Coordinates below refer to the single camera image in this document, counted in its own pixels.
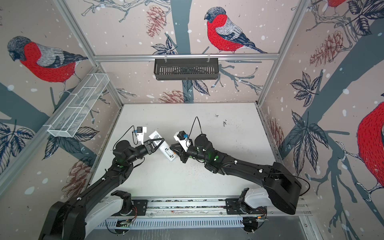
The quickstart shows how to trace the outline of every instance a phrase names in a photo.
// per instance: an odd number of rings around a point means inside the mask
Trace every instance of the wall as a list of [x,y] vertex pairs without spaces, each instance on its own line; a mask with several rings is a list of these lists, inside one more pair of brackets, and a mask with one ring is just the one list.
[[[227,47],[208,39],[205,18],[222,7],[255,47],[279,51],[298,0],[69,0],[74,17],[97,55],[217,53]],[[235,53],[258,53],[240,48]],[[272,61],[222,61],[220,81],[165,81],[152,77],[150,63],[103,63],[125,103],[256,101]]]
[[324,239],[383,237],[382,13],[312,0],[262,105]]
[[[1,1],[0,9],[1,174],[69,95],[67,92],[59,94],[64,87],[62,81],[68,78],[66,90],[72,91],[79,82],[76,76],[72,76],[73,72],[83,78],[91,64],[88,60],[77,66],[72,63],[70,68],[70,63],[64,64],[70,62],[68,53],[84,56],[84,52],[53,2]],[[45,64],[51,62],[64,66],[36,68],[33,62],[29,62],[29,57],[23,62],[13,61],[7,45],[16,36],[68,52],[61,55],[61,50],[55,49],[42,57]],[[38,54],[34,50],[27,55],[33,57]],[[117,112],[117,105],[105,90],[75,137],[50,137],[42,143],[37,153],[31,156],[30,163],[0,198],[0,239],[38,238],[50,206],[56,201],[66,201],[83,189]]]

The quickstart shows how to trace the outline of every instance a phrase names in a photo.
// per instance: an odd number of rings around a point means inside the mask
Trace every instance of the black basket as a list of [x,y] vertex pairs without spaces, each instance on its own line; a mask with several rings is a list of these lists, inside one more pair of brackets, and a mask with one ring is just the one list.
[[155,59],[157,80],[215,80],[218,78],[218,59],[210,58]]

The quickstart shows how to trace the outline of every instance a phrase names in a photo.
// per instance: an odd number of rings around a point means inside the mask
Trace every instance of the white table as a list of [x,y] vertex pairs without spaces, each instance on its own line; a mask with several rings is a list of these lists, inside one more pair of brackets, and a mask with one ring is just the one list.
[[[189,134],[195,116],[200,119],[203,133],[213,147],[239,160],[272,165],[275,161],[256,107],[253,103],[204,104],[127,104],[119,120],[92,183],[111,166],[112,147],[131,126],[146,126],[144,140],[155,130],[169,145],[176,143],[178,131]],[[196,120],[191,139],[200,134]],[[133,145],[131,130],[122,138]],[[213,174],[203,163],[178,158],[170,162],[161,151],[147,155],[145,162],[132,171],[130,177],[116,190],[130,192],[132,197],[198,197],[240,195],[246,188],[258,188],[255,183],[235,176]]]

